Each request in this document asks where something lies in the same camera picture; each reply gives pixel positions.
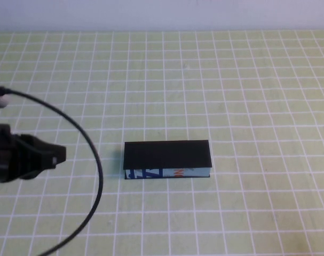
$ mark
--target cutting mat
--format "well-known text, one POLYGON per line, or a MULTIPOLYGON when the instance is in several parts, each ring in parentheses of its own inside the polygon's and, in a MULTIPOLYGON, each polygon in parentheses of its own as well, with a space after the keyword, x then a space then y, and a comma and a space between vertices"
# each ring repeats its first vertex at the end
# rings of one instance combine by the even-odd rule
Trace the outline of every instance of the cutting mat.
MULTIPOLYGON (((324 31, 0 34, 0 83, 73 116, 104 165, 87 228, 58 255, 323 255, 324 31), (125 141, 209 139, 210 178, 123 179, 125 141)), ((67 146, 0 184, 0 255, 36 255, 88 213, 79 134, 12 98, 0 123, 67 146)))

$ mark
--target black rectangular box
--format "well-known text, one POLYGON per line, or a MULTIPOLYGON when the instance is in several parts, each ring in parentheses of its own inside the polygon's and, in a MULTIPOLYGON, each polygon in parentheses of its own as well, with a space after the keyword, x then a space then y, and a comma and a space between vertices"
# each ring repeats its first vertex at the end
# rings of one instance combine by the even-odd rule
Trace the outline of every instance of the black rectangular box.
POLYGON ((208 140, 125 142, 126 179, 209 177, 208 140))

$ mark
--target black cable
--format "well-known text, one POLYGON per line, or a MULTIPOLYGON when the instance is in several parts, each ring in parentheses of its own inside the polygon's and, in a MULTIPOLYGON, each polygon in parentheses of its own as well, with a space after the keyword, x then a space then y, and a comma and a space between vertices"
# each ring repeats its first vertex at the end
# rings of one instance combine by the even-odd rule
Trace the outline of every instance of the black cable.
POLYGON ((61 249, 63 246, 65 246, 67 243, 69 243, 73 238, 75 238, 84 229, 84 227, 88 224, 90 219, 93 217, 93 215, 99 205, 101 194, 102 194, 102 188, 104 186, 104 175, 102 173, 101 160, 100 160, 100 157, 98 155, 98 152, 97 152, 92 140, 89 138, 87 133, 82 129, 82 127, 77 122, 75 122, 71 117, 69 117, 67 114, 62 112, 60 109, 54 107, 53 105, 50 105, 49 103, 47 103, 43 100, 40 100, 39 98, 36 98, 34 96, 31 96, 31 95, 23 93, 23 92, 15 91, 12 89, 5 89, 5 92, 6 92, 6 94, 14 94, 14 95, 21 96, 23 98, 32 100, 38 104, 41 104, 44 107, 47 107, 50 110, 52 110, 53 112, 59 114, 65 120, 69 121, 73 126, 75 126, 75 128, 77 128, 80 131, 82 136, 84 136, 84 138, 87 141, 87 143, 89 144, 89 146, 94 154, 95 160, 97 162, 98 173, 99 173, 99 187, 98 187, 97 197, 94 200, 94 204, 93 204, 90 212, 88 213, 88 215, 86 216, 84 221, 80 224, 80 226, 73 233, 71 233, 68 237, 66 237, 59 244, 55 245, 54 247, 50 248, 49 250, 38 255, 38 256, 48 256, 48 255, 54 253, 55 251, 57 251, 58 249, 61 249))

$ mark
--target table surface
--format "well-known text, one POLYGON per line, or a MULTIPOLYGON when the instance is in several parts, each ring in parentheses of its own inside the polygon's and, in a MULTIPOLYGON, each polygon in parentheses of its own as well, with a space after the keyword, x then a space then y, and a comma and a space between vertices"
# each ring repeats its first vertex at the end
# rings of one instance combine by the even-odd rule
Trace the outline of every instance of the table surface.
MULTIPOLYGON (((323 255, 324 31, 0 34, 0 83, 73 116, 99 149, 96 215, 59 255, 323 255), (210 140, 210 178, 124 180, 125 141, 210 140)), ((67 146, 0 184, 0 255, 36 255, 85 218, 85 140, 12 98, 0 123, 67 146)))

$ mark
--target white wall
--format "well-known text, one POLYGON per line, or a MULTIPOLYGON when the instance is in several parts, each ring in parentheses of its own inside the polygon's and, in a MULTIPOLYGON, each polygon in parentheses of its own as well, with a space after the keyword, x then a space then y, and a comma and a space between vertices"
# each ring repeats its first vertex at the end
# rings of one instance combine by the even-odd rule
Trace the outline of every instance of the white wall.
POLYGON ((324 28, 324 0, 0 0, 0 30, 324 28))

